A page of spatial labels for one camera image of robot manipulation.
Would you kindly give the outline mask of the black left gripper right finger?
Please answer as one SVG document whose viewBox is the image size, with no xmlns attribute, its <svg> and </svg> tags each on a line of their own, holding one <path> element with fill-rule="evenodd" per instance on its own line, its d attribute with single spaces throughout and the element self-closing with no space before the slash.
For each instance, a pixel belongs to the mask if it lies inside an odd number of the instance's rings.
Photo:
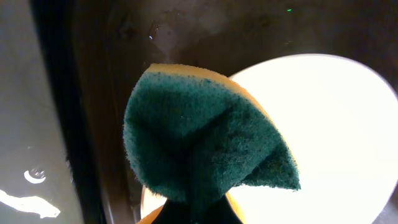
<svg viewBox="0 0 398 224">
<path fill-rule="evenodd" d="M 202 212 L 198 222 L 199 224 L 242 224 L 226 195 Z"/>
</svg>

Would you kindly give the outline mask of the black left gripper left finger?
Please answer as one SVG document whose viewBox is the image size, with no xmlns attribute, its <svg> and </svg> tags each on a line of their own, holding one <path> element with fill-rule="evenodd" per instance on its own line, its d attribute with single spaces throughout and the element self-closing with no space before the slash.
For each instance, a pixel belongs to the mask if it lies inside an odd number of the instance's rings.
<svg viewBox="0 0 398 224">
<path fill-rule="evenodd" d="M 190 209 L 187 203 L 167 199 L 152 224 L 193 224 Z"/>
</svg>

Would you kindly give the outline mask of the green and yellow sponge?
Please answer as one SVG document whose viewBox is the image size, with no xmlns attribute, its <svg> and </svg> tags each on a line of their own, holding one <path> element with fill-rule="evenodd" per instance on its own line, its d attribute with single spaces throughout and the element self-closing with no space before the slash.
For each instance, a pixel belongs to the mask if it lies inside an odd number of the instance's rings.
<svg viewBox="0 0 398 224">
<path fill-rule="evenodd" d="M 299 172 L 281 133 L 246 89 L 219 73 L 154 63 L 137 81 L 123 141 L 139 182 L 202 212 L 240 185 L 299 190 Z"/>
</svg>

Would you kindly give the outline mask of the cream white plate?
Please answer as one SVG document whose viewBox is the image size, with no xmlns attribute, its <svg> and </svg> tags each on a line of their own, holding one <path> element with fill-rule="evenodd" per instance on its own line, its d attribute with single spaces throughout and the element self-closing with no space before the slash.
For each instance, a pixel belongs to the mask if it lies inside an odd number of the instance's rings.
<svg viewBox="0 0 398 224">
<path fill-rule="evenodd" d="M 240 186 L 228 192 L 244 223 L 371 223 L 397 182 L 397 96 L 378 73 L 344 57 L 298 54 L 231 77 L 188 65 L 153 64 L 246 90 L 297 163 L 298 191 Z"/>
</svg>

